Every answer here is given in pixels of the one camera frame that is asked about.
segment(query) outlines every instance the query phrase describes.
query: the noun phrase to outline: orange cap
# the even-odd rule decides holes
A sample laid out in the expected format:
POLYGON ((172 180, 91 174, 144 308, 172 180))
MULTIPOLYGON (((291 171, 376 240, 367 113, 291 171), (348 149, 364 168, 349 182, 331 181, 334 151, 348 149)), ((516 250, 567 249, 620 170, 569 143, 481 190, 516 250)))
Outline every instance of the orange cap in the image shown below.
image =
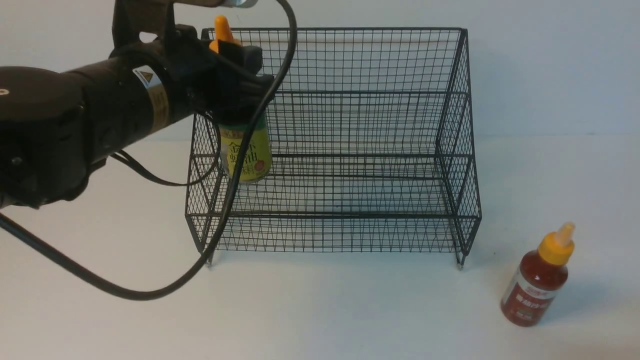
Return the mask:
POLYGON ((560 230, 547 234, 538 247, 540 257, 553 265, 567 264, 575 248, 573 243, 574 230, 575 224, 567 222, 560 227, 560 230))
POLYGON ((214 20, 214 29, 216 30, 216 39, 209 44, 209 49, 212 51, 220 53, 218 41, 232 42, 237 45, 241 45, 238 40, 234 39, 234 35, 231 33, 231 27, 229 27, 229 21, 226 16, 216 16, 216 20, 214 20))

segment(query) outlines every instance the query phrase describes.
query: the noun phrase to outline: yellow warning sticker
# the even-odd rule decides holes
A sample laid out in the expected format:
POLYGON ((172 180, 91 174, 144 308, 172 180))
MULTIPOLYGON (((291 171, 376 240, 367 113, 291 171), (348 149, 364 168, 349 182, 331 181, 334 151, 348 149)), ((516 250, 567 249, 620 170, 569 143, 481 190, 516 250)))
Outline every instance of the yellow warning sticker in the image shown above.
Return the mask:
POLYGON ((136 67, 133 69, 133 73, 147 89, 154 109, 154 124, 151 127, 151 133, 164 129, 169 125, 169 98, 160 77, 148 65, 136 67))

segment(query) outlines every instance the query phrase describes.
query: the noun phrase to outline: black wire basket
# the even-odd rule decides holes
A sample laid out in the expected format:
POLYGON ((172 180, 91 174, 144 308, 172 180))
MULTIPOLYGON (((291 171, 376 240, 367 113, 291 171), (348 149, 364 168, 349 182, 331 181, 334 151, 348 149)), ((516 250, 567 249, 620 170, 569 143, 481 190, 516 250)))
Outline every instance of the black wire basket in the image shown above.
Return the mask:
MULTIPOLYGON (((263 73, 278 72, 288 29, 234 36, 263 49, 263 73)), ((266 118, 271 172, 239 185, 219 249, 453 252, 464 264, 481 220, 467 30, 300 29, 266 118)), ((190 181, 218 158, 217 131, 195 117, 190 181)), ((228 182, 219 167, 188 188, 200 252, 228 182)))

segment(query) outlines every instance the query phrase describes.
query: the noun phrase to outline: bottle label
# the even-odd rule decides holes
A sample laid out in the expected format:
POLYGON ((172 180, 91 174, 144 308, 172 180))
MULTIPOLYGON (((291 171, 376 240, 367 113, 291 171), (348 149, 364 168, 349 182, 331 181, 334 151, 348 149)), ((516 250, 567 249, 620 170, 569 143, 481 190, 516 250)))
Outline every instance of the bottle label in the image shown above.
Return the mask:
MULTIPOLYGON (((227 175, 231 176, 244 138, 244 127, 220 126, 220 159, 227 175)), ((244 157, 240 183, 252 183, 267 175, 271 169, 271 149, 266 121, 263 119, 253 132, 249 149, 244 157)))
POLYGON ((557 290, 543 290, 527 281, 520 267, 511 280, 502 298, 502 306, 511 315, 527 322, 536 323, 551 305, 557 290))

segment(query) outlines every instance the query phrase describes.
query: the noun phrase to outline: black cable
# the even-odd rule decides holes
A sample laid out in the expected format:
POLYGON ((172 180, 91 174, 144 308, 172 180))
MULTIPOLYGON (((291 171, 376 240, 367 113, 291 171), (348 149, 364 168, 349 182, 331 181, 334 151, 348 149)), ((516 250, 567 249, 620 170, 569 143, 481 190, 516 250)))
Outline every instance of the black cable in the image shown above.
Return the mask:
POLYGON ((138 175, 140 175, 141 177, 144 177, 145 179, 151 181, 152 183, 156 183, 156 184, 160 184, 160 185, 164 185, 164 186, 192 186, 192 185, 196 185, 196 184, 200 184, 202 181, 204 181, 206 178, 209 177, 209 175, 211 175, 211 173, 216 170, 216 168, 218 167, 218 160, 219 160, 219 155, 220 155, 220 130, 218 129, 217 126, 214 126, 214 131, 216 132, 216 138, 217 138, 217 144, 218 144, 218 148, 215 151, 215 154, 217 155, 215 157, 215 159, 213 160, 213 164, 211 164, 211 167, 209 167, 209 169, 202 175, 200 176, 198 179, 195 179, 193 181, 190 181, 188 183, 174 183, 173 181, 167 181, 164 179, 161 179, 160 177, 157 177, 156 175, 154 175, 153 173, 151 173, 151 171, 147 170, 147 168, 145 168, 138 160, 136 160, 133 156, 129 155, 128 152, 124 151, 124 150, 120 150, 117 151, 115 154, 111 155, 112 158, 118 160, 119 162, 123 163, 124 165, 127 165, 131 170, 135 171, 136 173, 138 173, 138 175))
POLYGON ((29 245, 31 248, 41 253, 51 261, 55 262, 59 266, 62 266, 65 270, 69 271, 71 274, 79 277, 80 279, 86 281, 87 283, 95 286, 96 288, 105 291, 111 295, 121 297, 123 299, 128 300, 154 300, 159 299, 161 297, 165 297, 174 291, 181 288, 185 285, 189 280, 191 280, 200 269, 206 264, 207 260, 213 255, 216 250, 216 246, 218 246, 218 242, 220 241, 220 237, 222 236, 222 232, 225 229, 227 224, 227 220, 229 219, 229 215, 231 214, 231 208, 233 206, 234 199, 236 197, 236 190, 240 181, 240 175, 242 173, 242 167, 244 163, 244 158, 246 156, 247 150, 249 148, 251 137, 253 136, 253 131, 255 130, 258 121, 260 120, 260 116, 267 108, 269 100, 274 96, 275 92, 280 87, 280 84, 284 80, 284 77, 287 75, 289 71, 289 67, 291 66, 291 62, 293 61, 293 56, 296 51, 296 42, 298 39, 298 25, 296 23, 296 16, 293 13, 293 9, 287 2, 287 0, 276 0, 280 6, 284 9, 287 14, 287 18, 289 19, 289 43, 287 46, 287 52, 285 53, 285 57, 282 61, 282 66, 280 67, 280 71, 278 75, 276 75, 273 84, 269 87, 266 95, 262 98, 260 104, 257 106, 255 113, 252 115, 249 124, 247 125, 246 132, 244 133, 244 138, 242 143, 240 144, 240 150, 238 152, 238 159, 236 163, 236 167, 234 169, 233 176, 229 182, 229 187, 227 188, 227 196, 225 197, 225 201, 222 205, 222 212, 220 216, 220 221, 218 222, 218 227, 216 228, 216 232, 213 234, 211 241, 209 242, 209 246, 202 252, 200 258, 196 261, 195 264, 179 279, 172 282, 171 284, 165 286, 164 288, 153 290, 153 291, 136 291, 130 290, 127 288, 123 288, 119 285, 113 284, 100 276, 94 274, 89 271, 82 265, 76 263, 71 260, 69 257, 56 250, 54 247, 44 242, 39 237, 30 233, 28 230, 16 224, 13 220, 4 216, 0 213, 0 227, 6 230, 8 233, 14 235, 16 238, 29 245))

